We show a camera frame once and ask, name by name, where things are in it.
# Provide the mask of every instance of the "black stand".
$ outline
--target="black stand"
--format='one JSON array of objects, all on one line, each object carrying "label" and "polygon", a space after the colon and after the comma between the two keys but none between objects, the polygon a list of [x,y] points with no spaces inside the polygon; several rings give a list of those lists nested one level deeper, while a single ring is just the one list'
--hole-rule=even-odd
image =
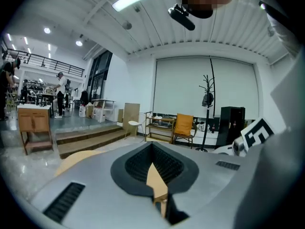
[{"label": "black stand", "polygon": [[205,75],[204,75],[204,78],[205,78],[204,81],[207,83],[207,88],[205,88],[205,87],[203,87],[203,86],[200,86],[200,87],[202,87],[202,88],[205,89],[205,92],[206,92],[206,95],[207,95],[207,107],[208,107],[208,108],[207,108],[207,110],[206,110],[206,119],[205,119],[205,129],[204,129],[203,142],[202,142],[201,147],[196,148],[196,150],[201,151],[201,152],[207,152],[207,150],[204,149],[204,144],[205,144],[205,139],[206,139],[206,133],[207,133],[207,131],[208,131],[210,107],[212,106],[212,105],[209,105],[209,104],[210,104],[210,89],[212,88],[212,87],[210,86],[210,81],[214,79],[214,78],[212,78],[212,79],[209,81],[209,76],[208,76],[208,75],[207,75],[206,77],[205,77]]}]

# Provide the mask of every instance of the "black speaker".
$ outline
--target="black speaker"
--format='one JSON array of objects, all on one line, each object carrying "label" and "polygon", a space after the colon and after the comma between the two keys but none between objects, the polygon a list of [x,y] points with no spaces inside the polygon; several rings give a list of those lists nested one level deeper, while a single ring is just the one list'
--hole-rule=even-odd
[{"label": "black speaker", "polygon": [[244,107],[222,107],[216,148],[230,145],[244,128]]}]

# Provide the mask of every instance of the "coat rack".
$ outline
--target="coat rack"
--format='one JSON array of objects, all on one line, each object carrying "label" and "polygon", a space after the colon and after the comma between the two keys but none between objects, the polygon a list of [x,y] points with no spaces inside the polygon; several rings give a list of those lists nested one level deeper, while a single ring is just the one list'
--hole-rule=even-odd
[{"label": "coat rack", "polygon": [[214,91],[211,92],[211,89],[213,87],[213,84],[214,84],[214,78],[210,79],[209,80],[209,76],[208,75],[204,75],[204,80],[207,84],[207,87],[203,87],[203,86],[199,86],[201,88],[203,88],[205,90],[205,96],[203,97],[203,101],[202,101],[202,106],[206,107],[207,106],[207,110],[206,110],[206,119],[205,119],[205,129],[204,129],[204,136],[203,136],[203,142],[202,142],[202,145],[201,147],[199,148],[196,148],[196,150],[199,150],[199,151],[204,151],[204,152],[207,152],[206,149],[204,149],[204,143],[205,143],[205,139],[206,139],[206,133],[207,133],[207,130],[208,130],[208,122],[209,122],[209,113],[210,113],[210,107],[212,107],[212,102],[214,100],[213,98],[213,95],[212,93]]}]

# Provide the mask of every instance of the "orange chair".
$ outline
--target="orange chair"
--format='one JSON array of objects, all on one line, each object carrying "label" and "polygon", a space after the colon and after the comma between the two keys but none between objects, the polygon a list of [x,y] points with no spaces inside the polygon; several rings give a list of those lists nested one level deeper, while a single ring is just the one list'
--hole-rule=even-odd
[{"label": "orange chair", "polygon": [[[191,135],[191,129],[195,130],[194,135]],[[196,136],[197,133],[197,126],[193,122],[193,116],[191,115],[184,115],[184,114],[177,114],[177,120],[174,130],[174,140],[185,139],[188,140],[190,145],[191,139],[191,149],[193,148],[193,138]]]}]

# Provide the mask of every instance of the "man in white shirt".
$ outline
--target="man in white shirt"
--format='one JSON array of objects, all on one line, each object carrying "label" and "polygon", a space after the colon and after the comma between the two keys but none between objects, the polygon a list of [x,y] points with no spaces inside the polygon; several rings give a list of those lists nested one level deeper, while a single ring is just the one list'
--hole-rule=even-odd
[{"label": "man in white shirt", "polygon": [[56,119],[62,118],[62,109],[63,109],[63,97],[66,91],[67,79],[63,76],[62,72],[58,73],[59,84],[53,87],[53,90],[57,89],[57,105],[59,115],[55,116]]}]

